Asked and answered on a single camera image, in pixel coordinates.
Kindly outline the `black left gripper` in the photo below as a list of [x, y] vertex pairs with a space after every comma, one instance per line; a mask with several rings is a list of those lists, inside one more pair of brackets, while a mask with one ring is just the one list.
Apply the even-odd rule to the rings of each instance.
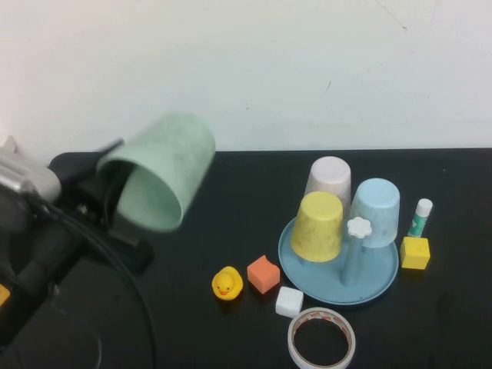
[[[98, 155], [103, 158], [124, 144], [119, 138], [104, 146]], [[103, 173], [91, 169], [61, 177], [61, 204], [75, 212], [75, 217], [90, 225], [91, 230], [111, 247], [133, 274], [144, 273], [155, 258], [152, 246], [123, 235], [115, 229], [116, 208], [130, 174], [131, 163], [108, 163]]]

